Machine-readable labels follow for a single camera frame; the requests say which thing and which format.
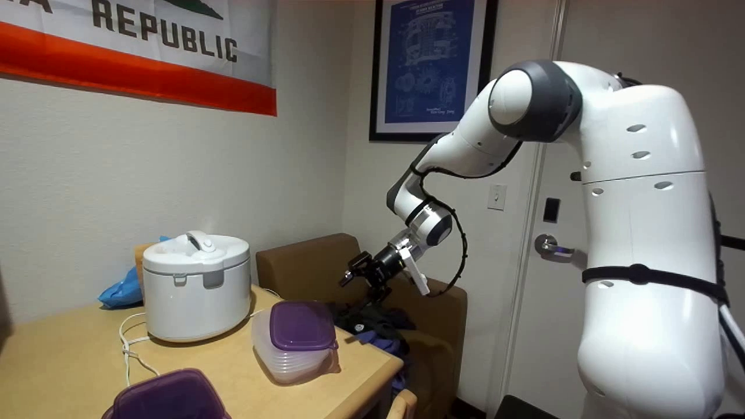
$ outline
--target rice cooker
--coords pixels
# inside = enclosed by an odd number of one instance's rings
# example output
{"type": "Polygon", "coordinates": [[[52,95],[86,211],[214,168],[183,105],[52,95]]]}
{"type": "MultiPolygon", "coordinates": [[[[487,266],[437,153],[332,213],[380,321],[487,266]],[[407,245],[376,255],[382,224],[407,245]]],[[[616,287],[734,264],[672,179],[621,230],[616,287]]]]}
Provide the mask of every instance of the rice cooker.
{"type": "Polygon", "coordinates": [[[144,252],[150,336],[199,342],[250,316],[250,245],[229,236],[187,232],[144,252]]]}

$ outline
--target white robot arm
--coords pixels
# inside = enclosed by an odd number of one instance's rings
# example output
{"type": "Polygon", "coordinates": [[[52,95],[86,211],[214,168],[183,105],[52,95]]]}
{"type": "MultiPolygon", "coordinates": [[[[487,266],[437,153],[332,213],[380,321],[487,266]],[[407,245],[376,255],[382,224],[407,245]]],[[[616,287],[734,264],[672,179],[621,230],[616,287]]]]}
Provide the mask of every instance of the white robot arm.
{"type": "Polygon", "coordinates": [[[589,216],[579,376],[629,416],[710,416],[724,394],[726,294],[696,125],[672,89],[627,87],[578,62],[505,70],[394,183],[386,204],[406,230],[357,255],[344,280],[364,278],[385,297],[407,271],[429,294],[415,260],[450,236],[454,211],[423,176],[490,176],[521,143],[555,143],[569,127],[579,132],[589,216]]]}

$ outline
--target wooden table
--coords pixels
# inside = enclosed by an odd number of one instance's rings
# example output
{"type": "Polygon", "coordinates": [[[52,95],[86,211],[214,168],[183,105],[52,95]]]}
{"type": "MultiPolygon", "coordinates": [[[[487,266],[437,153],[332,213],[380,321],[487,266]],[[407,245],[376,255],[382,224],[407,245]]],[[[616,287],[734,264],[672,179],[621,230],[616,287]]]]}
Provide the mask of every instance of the wooden table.
{"type": "MultiPolygon", "coordinates": [[[[252,310],[260,311],[280,297],[254,288],[252,301],[252,310]]],[[[125,388],[116,332],[133,311],[138,310],[82,308],[15,330],[0,354],[0,416],[98,419],[125,388]]],[[[203,369],[233,419],[353,416],[401,367],[401,359],[370,345],[348,342],[348,332],[337,330],[337,373],[281,386],[256,361],[252,321],[213,342],[182,347],[140,342],[136,351],[161,373],[203,369]]],[[[136,361],[130,373],[133,382],[154,376],[136,361]]]]}

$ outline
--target picture frame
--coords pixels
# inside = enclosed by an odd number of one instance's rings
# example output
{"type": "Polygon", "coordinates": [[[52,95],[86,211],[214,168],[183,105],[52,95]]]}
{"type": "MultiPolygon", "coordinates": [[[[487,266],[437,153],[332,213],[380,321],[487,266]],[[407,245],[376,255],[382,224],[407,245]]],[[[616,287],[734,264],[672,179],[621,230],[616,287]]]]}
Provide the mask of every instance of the picture frame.
{"type": "Polygon", "coordinates": [[[454,131],[490,81],[499,0],[378,0],[372,143],[454,131]]]}

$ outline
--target door handle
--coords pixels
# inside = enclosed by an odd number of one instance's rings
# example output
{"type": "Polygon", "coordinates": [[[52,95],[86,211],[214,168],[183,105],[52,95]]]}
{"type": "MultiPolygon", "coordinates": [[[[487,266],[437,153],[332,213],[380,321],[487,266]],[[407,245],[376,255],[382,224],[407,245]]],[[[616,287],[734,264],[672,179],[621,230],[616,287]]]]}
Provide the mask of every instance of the door handle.
{"type": "Polygon", "coordinates": [[[537,255],[545,258],[545,260],[565,260],[565,264],[575,260],[578,254],[583,254],[583,252],[578,252],[578,248],[562,247],[555,236],[537,236],[537,238],[534,239],[534,248],[536,248],[537,255]]]}

